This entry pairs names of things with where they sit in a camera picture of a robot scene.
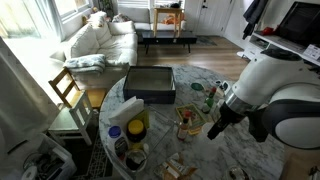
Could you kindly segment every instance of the white cabinet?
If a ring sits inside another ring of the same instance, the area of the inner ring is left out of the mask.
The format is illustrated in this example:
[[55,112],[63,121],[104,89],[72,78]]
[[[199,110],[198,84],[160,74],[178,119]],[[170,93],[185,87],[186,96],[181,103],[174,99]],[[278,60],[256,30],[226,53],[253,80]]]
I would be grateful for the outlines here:
[[303,54],[303,52],[306,50],[306,47],[300,46],[279,36],[263,36],[261,31],[256,31],[251,35],[250,41],[244,50],[244,55],[250,60],[253,60],[256,55],[263,50],[279,48],[294,52],[304,60],[320,66],[320,61]]

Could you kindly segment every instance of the bottle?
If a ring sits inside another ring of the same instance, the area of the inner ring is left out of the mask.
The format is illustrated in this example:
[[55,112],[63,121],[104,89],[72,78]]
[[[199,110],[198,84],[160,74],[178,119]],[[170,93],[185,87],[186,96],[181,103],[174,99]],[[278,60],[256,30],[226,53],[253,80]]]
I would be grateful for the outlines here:
[[191,111],[184,111],[182,122],[179,125],[177,137],[180,141],[184,141],[188,135],[189,119],[191,117]]
[[209,97],[206,98],[206,100],[204,101],[203,106],[202,106],[202,108],[201,108],[201,111],[202,111],[203,113],[209,114],[209,112],[210,112],[210,110],[211,110],[211,108],[212,108],[212,106],[213,106],[213,104],[214,104],[214,99],[213,99],[213,97],[214,97],[214,94],[216,93],[216,91],[217,91],[217,88],[216,88],[216,87],[213,87],[213,88],[211,89],[211,92],[210,92],[210,94],[209,94]]
[[119,159],[123,160],[125,153],[128,151],[129,143],[119,126],[112,126],[109,129],[107,142],[108,149],[119,157]]

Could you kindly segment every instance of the chair leg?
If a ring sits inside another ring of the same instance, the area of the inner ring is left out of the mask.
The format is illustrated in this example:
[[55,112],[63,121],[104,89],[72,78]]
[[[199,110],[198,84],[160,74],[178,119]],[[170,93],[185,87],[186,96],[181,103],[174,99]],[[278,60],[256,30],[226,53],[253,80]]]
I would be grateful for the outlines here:
[[48,132],[49,132],[50,136],[52,137],[52,139],[54,139],[58,144],[60,144],[61,146],[66,145],[64,140],[59,138],[54,132],[52,132],[52,131],[48,131]]
[[92,141],[87,133],[86,130],[80,130],[80,133],[84,139],[84,141],[87,143],[88,146],[91,146],[92,145]]

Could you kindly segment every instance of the rug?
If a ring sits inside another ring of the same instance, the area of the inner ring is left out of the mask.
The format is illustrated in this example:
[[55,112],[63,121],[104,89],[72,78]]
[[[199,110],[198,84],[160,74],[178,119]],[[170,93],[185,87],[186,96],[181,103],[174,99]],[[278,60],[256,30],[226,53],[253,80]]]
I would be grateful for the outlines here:
[[197,45],[202,46],[217,46],[215,42],[213,42],[210,37],[212,36],[197,36]]
[[92,145],[87,146],[83,139],[66,140],[66,149],[72,154],[77,166],[72,180],[93,180],[112,176],[112,164],[104,151],[98,127],[88,126]]

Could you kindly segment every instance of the paper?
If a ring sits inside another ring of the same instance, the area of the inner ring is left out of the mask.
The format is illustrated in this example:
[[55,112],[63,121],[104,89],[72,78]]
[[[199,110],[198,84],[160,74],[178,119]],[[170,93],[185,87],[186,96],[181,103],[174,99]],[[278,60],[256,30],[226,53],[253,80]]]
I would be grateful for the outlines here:
[[110,116],[109,121],[112,126],[120,126],[122,131],[127,129],[127,123],[135,115],[144,110],[144,101],[135,96],[124,102]]

